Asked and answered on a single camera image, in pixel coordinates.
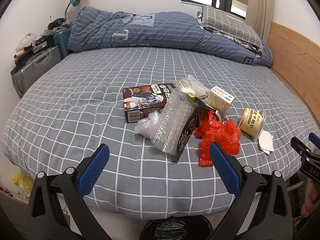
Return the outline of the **person's right hand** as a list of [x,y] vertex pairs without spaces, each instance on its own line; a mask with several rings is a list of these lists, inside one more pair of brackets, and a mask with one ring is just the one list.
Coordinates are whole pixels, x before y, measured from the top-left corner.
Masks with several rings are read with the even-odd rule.
[[313,180],[308,180],[306,184],[306,193],[304,204],[301,209],[301,215],[308,217],[313,211],[317,210],[319,206],[319,191],[316,188],[316,184]]

